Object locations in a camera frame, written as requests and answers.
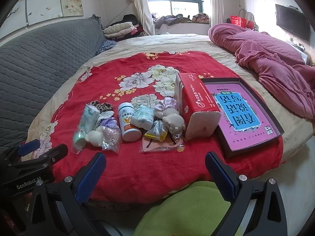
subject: white bottle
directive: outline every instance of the white bottle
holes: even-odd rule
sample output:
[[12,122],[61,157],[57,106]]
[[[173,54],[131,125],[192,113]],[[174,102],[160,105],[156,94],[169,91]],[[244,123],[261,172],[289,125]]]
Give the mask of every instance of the white bottle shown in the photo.
[[118,106],[118,117],[122,139],[126,142],[137,141],[140,137],[142,137],[141,130],[130,123],[130,118],[133,113],[134,108],[131,103],[125,102]]

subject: qr code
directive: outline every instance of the qr code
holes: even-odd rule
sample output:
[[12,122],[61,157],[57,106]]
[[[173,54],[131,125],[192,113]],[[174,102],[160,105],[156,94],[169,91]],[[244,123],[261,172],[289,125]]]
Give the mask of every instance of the qr code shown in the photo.
[[272,131],[272,129],[271,129],[270,126],[264,127],[264,129],[265,129],[265,131],[266,131],[266,133],[267,133],[268,135],[270,135],[270,134],[273,133],[273,131]]

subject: blue patterned cloth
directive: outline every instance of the blue patterned cloth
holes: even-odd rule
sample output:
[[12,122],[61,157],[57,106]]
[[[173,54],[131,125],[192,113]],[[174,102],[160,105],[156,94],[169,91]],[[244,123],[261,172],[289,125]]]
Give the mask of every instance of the blue patterned cloth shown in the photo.
[[100,48],[98,49],[98,51],[95,53],[95,56],[97,56],[98,54],[110,50],[111,48],[113,48],[116,45],[117,42],[115,41],[111,41],[111,40],[106,40],[105,42],[102,43],[102,45],[100,46]]

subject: green fabric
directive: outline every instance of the green fabric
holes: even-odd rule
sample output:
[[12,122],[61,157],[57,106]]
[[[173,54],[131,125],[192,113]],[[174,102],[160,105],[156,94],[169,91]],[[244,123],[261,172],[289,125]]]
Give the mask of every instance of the green fabric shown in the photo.
[[213,182],[195,182],[151,208],[133,236],[210,236],[229,206]]

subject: blue gripper pad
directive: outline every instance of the blue gripper pad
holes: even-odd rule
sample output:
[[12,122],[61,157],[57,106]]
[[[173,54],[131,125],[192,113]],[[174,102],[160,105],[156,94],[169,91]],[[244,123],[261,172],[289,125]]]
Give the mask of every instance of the blue gripper pad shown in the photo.
[[23,157],[23,156],[37,150],[38,148],[40,148],[40,141],[38,139],[34,139],[34,140],[20,146],[18,149],[18,155]]
[[237,174],[230,166],[224,165],[214,152],[206,154],[205,164],[223,199],[233,203],[236,199],[239,186],[237,180],[234,182],[231,180],[231,176],[236,179]]
[[91,160],[87,167],[87,172],[83,176],[82,180],[77,185],[76,200],[79,204],[87,202],[98,182],[100,176],[106,167],[106,157],[102,153],[97,153],[98,157],[94,162]]

